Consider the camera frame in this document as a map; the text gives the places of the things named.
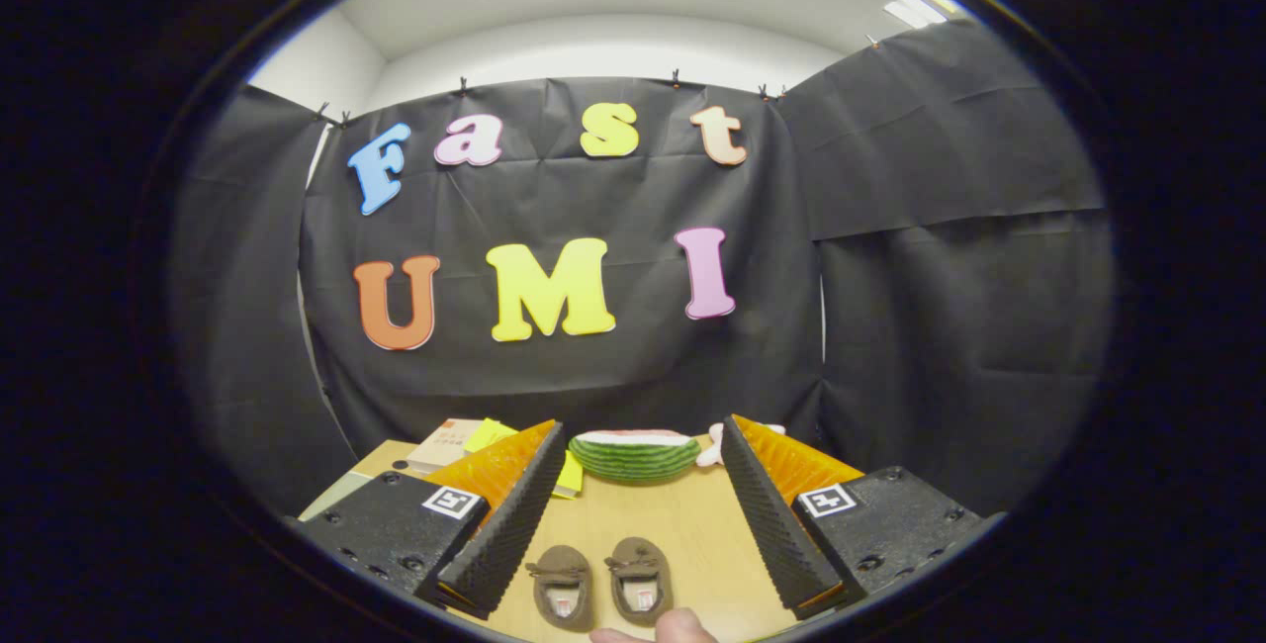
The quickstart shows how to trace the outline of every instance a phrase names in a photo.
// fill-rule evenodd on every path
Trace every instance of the green watermelon rind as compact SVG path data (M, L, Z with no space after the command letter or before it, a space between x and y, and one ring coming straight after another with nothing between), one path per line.
M581 467L598 477L628 482L652 482L675 477L699 457L699 442L682 446L604 444L573 437L571 452Z

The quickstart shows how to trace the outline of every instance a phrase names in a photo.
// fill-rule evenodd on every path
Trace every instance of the white plush toy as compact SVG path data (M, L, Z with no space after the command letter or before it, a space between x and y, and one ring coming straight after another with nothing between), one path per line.
M782 428L781 425L770 425L768 423L766 423L766 428L768 428L774 433L777 433L779 435L787 434L787 428ZM714 466L715 463L720 465L725 463L725 461L720 459L720 435L724 430L725 429L719 423L714 423L708 429L708 435L711 437L713 446L711 448L705 449L703 453L699 453L699 457L695 458L696 466L710 467Z

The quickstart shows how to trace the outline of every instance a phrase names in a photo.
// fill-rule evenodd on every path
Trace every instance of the pink letter i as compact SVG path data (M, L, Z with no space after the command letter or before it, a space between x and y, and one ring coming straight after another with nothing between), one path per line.
M725 233L719 228L682 229L674 240L686 252L690 270L690 304L686 315L691 319L709 319L728 315L734 310L734 299L725 292L725 278L720 272L720 243Z

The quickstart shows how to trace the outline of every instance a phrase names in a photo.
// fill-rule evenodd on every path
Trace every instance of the watermelon toy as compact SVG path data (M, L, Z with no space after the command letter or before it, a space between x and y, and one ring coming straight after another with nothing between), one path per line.
M668 480L699 457L699 443L674 430L591 430L570 449L585 472L632 484Z

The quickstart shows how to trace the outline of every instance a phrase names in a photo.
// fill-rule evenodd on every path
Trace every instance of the wooden table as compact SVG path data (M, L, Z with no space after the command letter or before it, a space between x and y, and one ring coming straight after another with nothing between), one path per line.
M698 437L708 448L709 435ZM330 499L342 497L357 481L390 471L415 447L387 440L356 465L341 485L332 487L305 515L320 511ZM396 472L422 477L411 468ZM323 499L328 504L320 504ZM643 537L668 558L674 605L699 614L704 628L722 643L765 638L794 625L795 616L779 602L756 539L747 528L738 499L723 466L691 467L665 485L617 485L585 475L582 494L575 500L549 497L541 527L528 547L524 562L534 562L555 544L575 547L594 571L595 628L615 628L638 638L655 638L651 628L629 624L615 610L610 575L603 559L625 537ZM460 611L465 618L494 630L532 642L581 642L587 634L557 629L541 616L532 599L532 577L520 565L510 581L501 606L487 621Z

